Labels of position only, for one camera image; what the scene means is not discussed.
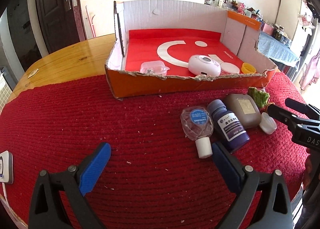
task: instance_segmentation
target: door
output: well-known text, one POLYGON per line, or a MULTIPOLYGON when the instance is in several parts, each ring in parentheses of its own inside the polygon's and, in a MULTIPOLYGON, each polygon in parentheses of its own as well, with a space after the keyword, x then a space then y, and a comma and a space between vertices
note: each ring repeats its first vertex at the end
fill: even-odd
POLYGON ((39 23, 48 52, 85 40, 79 0, 36 0, 39 23))

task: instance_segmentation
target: white cabinet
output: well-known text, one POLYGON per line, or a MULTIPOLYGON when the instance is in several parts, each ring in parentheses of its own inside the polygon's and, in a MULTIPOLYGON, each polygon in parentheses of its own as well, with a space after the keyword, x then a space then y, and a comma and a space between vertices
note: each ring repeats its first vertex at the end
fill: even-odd
POLYGON ((311 10, 305 5, 303 0, 281 0, 278 10, 276 24, 284 27, 288 38, 292 40, 290 50, 300 56, 306 44, 308 34, 298 22, 299 15, 312 16, 311 10))

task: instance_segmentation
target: white bottle cap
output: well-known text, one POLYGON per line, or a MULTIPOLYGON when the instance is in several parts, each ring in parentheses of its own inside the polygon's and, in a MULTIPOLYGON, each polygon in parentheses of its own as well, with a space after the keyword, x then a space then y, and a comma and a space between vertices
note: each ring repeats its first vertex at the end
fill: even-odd
POLYGON ((212 156, 212 148, 210 139, 208 137, 204 137, 196 140, 196 147, 198 150, 199 159, 206 159, 212 156))
POLYGON ((220 64, 220 67, 221 67, 221 75, 240 73, 240 69, 232 63, 223 62, 220 64))
POLYGON ((266 112, 261 114, 261 122, 259 124, 260 128, 264 131, 265 134, 273 134, 277 129, 277 124, 273 118, 271 118, 266 112))

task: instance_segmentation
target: white round container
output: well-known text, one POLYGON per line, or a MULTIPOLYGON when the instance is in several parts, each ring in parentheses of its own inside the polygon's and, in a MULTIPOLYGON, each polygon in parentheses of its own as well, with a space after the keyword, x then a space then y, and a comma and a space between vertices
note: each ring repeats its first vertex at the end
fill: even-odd
POLYGON ((239 74, 240 69, 231 63, 223 62, 220 64, 221 67, 221 73, 220 75, 230 75, 230 74, 239 74))

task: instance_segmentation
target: brown bottle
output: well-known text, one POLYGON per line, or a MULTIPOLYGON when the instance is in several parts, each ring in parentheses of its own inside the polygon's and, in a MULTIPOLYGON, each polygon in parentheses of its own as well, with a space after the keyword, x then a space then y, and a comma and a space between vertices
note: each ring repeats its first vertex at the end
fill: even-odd
POLYGON ((223 102, 228 110, 235 113, 245 129, 257 127, 260 124, 260 111, 249 95, 232 93, 223 102))

